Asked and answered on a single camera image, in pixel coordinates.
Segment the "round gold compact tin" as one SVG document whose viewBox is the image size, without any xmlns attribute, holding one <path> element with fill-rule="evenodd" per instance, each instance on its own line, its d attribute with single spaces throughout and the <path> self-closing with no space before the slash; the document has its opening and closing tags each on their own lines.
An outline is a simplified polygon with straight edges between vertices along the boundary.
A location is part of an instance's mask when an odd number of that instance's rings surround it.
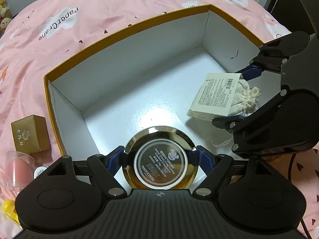
<svg viewBox="0 0 319 239">
<path fill-rule="evenodd" d="M 199 156 L 193 141 L 170 126 L 154 126 L 134 135 L 125 146 L 124 177 L 134 189 L 187 189 Z"/>
</svg>

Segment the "white pouch with label card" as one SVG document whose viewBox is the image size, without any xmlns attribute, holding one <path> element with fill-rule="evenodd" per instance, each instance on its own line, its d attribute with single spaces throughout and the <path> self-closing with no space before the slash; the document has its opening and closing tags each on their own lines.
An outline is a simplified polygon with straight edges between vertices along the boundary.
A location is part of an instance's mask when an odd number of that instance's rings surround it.
<svg viewBox="0 0 319 239">
<path fill-rule="evenodd" d="M 192 101 L 187 116 L 205 121 L 247 117 L 258 109 L 261 90 L 251 88 L 240 73 L 209 73 Z"/>
</svg>

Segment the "gold square jewellery box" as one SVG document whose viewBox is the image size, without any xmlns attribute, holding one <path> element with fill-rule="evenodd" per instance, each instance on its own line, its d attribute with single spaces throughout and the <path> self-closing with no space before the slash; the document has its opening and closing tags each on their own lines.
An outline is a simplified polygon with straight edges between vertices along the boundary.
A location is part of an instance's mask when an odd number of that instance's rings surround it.
<svg viewBox="0 0 319 239">
<path fill-rule="evenodd" d="M 44 117 L 30 115 L 11 123 L 12 136 L 17 152 L 33 154 L 51 149 Z"/>
</svg>

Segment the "clear case pink sponge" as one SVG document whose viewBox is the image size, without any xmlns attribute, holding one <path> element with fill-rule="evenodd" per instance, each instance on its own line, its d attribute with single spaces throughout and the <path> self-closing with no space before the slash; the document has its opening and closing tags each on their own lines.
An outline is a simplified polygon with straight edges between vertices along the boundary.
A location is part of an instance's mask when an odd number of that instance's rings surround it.
<svg viewBox="0 0 319 239">
<path fill-rule="evenodd" d="M 29 154 L 9 151 L 6 154 L 4 185 L 11 188 L 25 188 L 33 181 L 35 159 Z"/>
</svg>

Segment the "yellow cap white bottle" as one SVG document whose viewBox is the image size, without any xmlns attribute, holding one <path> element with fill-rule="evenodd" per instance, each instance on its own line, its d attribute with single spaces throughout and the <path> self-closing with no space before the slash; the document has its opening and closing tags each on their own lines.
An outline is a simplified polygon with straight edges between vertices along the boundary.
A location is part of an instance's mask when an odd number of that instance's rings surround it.
<svg viewBox="0 0 319 239">
<path fill-rule="evenodd" d="M 14 220 L 16 223 L 20 224 L 18 215 L 15 211 L 15 202 L 13 200 L 6 200 L 2 204 L 2 211 L 3 213 Z"/>
</svg>

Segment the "orange cardboard box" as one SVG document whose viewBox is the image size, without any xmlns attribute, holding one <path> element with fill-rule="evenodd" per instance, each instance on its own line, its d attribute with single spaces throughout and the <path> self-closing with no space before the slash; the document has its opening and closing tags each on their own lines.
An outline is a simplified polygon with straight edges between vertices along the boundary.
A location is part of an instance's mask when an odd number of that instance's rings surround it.
<svg viewBox="0 0 319 239">
<path fill-rule="evenodd" d="M 235 72 L 262 41 L 218 7 L 190 7 L 104 37 L 44 77 L 61 155 L 108 154 L 137 132 L 175 127 L 211 147 L 210 124 L 187 116 L 205 76 Z"/>
</svg>

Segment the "pink printed bed duvet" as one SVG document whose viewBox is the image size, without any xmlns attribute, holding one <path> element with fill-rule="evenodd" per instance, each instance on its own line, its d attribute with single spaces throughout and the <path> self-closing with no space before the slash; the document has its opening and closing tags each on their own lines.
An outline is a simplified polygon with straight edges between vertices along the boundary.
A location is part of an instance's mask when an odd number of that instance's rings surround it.
<svg viewBox="0 0 319 239">
<path fill-rule="evenodd" d="M 128 25 L 175 10 L 213 4 L 263 42 L 290 33 L 254 0 L 38 0 L 1 37 L 1 164 L 14 150 L 11 123 L 48 117 L 44 76 L 85 47 Z"/>
</svg>

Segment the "hanging plush toy column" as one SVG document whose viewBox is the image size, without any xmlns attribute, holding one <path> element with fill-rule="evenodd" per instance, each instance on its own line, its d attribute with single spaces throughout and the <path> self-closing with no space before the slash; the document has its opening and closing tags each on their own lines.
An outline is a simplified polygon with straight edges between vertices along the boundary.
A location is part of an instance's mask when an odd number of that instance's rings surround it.
<svg viewBox="0 0 319 239">
<path fill-rule="evenodd" d="M 5 29 L 12 21 L 12 13 L 7 0 L 0 0 L 0 20 L 1 20 L 1 36 L 4 34 Z"/>
</svg>

